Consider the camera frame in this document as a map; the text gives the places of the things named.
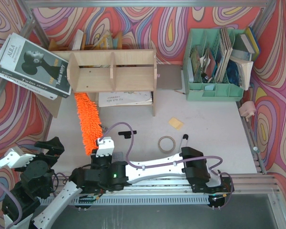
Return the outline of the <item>orange chenille duster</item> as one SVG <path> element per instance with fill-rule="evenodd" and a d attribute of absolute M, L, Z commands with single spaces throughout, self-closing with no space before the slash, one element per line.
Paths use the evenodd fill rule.
<path fill-rule="evenodd" d="M 82 141 L 86 155 L 98 149 L 97 140 L 102 137 L 101 121 L 95 102 L 91 101 L 87 93 L 74 93 L 77 113 L 82 131 Z"/>

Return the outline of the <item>clear tape roll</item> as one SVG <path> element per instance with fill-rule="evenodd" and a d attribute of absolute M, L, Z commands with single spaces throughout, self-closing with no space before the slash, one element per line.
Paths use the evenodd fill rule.
<path fill-rule="evenodd" d="M 162 136 L 158 140 L 158 148 L 163 153 L 170 153 L 175 150 L 176 143 L 171 136 Z"/>

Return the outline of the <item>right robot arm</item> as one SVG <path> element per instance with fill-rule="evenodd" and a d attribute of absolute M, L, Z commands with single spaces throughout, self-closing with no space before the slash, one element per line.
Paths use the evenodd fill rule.
<path fill-rule="evenodd" d="M 94 157 L 90 169 L 83 169 L 83 186 L 106 191 L 120 191 L 125 186 L 160 177 L 185 177 L 193 192 L 215 193 L 222 188 L 222 177 L 207 166 L 202 152 L 182 147 L 181 153 L 159 160 L 111 162 L 111 156 Z"/>

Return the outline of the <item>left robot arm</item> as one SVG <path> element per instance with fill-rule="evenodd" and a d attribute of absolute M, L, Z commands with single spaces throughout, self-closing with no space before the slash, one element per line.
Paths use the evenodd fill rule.
<path fill-rule="evenodd" d="M 73 170 L 66 180 L 64 188 L 45 212 L 33 218 L 40 200 L 47 199 L 55 192 L 52 167 L 64 152 L 64 146 L 56 136 L 49 141 L 38 141 L 35 147 L 46 149 L 47 153 L 27 154 L 19 147 L 9 149 L 0 160 L 0 168 L 7 166 L 21 173 L 20 181 L 14 188 L 6 192 L 2 202 L 2 211 L 7 229 L 49 229 L 80 193 L 93 193 L 95 188 L 85 179 L 86 168 Z"/>

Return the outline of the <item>wooden bookshelf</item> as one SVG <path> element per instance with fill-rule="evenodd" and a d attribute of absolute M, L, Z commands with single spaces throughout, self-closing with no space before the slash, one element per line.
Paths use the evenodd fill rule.
<path fill-rule="evenodd" d="M 67 79 L 75 93 L 148 91 L 156 95 L 156 51 L 54 51 L 68 61 Z"/>

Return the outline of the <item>yellow blue calculator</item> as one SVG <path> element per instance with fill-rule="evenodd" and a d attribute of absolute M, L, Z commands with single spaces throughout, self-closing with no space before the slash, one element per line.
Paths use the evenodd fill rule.
<path fill-rule="evenodd" d="M 124 161 L 124 155 L 122 152 L 113 152 L 112 154 L 112 163 Z"/>

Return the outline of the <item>black binder clip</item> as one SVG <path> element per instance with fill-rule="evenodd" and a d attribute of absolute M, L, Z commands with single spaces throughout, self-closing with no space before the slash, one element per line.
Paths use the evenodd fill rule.
<path fill-rule="evenodd" d="M 120 132 L 118 132 L 118 135 L 124 136 L 125 139 L 131 139 L 132 135 L 135 135 L 135 134 L 137 134 L 136 130 L 133 130 L 133 131 L 120 131 Z"/>

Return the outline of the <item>spiral notebook under shelf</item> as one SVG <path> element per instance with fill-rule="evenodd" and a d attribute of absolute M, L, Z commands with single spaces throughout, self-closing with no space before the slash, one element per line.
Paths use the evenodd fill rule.
<path fill-rule="evenodd" d="M 150 105 L 153 103 L 152 92 L 102 92 L 99 93 L 99 107 L 120 105 Z"/>

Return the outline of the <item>yellow sticky note pad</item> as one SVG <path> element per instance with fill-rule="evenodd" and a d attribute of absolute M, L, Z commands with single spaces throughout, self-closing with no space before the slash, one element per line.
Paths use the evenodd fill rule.
<path fill-rule="evenodd" d="M 180 130 L 184 123 L 181 122 L 180 120 L 178 120 L 177 118 L 175 117 L 172 117 L 170 120 L 169 120 L 169 125 L 171 125 L 173 128 L 175 128 L 176 130 Z"/>

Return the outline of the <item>Twins story magazine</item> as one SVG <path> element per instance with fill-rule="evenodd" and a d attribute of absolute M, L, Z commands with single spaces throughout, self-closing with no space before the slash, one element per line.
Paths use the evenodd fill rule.
<path fill-rule="evenodd" d="M 71 95 L 68 62 L 13 33 L 0 49 L 0 77 L 51 100 Z"/>

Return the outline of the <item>grey laptop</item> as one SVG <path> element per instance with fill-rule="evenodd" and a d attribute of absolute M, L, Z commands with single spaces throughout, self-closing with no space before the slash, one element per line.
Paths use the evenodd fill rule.
<path fill-rule="evenodd" d="M 173 64 L 158 64 L 157 74 L 157 89 L 182 89 L 181 66 Z"/>

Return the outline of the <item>pink piggy figure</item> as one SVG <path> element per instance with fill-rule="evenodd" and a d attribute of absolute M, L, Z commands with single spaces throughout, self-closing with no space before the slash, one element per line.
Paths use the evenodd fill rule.
<path fill-rule="evenodd" d="M 238 110 L 240 115 L 248 122 L 249 118 L 255 115 L 255 103 L 253 101 L 244 102 Z"/>

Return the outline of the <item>open book in organizer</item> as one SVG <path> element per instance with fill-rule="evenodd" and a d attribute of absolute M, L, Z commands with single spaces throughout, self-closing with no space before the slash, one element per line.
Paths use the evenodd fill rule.
<path fill-rule="evenodd" d="M 253 61 L 243 60 L 231 56 L 230 60 L 236 64 L 238 70 L 239 87 L 247 91 L 250 85 L 251 71 L 253 67 Z"/>

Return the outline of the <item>blue yellow book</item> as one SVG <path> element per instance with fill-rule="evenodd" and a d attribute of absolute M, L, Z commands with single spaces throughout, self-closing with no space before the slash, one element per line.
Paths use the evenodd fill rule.
<path fill-rule="evenodd" d="M 243 33 L 237 34 L 235 36 L 233 48 L 236 50 L 251 53 L 252 61 L 255 61 L 260 54 L 260 45 L 258 44 L 251 27 L 247 27 Z"/>

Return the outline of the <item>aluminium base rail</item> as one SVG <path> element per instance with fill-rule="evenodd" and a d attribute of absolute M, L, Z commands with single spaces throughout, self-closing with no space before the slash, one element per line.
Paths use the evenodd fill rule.
<path fill-rule="evenodd" d="M 271 194 L 279 193 L 277 179 L 272 175 L 236 174 L 232 175 L 234 194 Z M 189 195 L 192 188 L 185 178 L 164 177 L 138 182 L 125 187 L 122 191 L 106 191 L 106 195 Z"/>

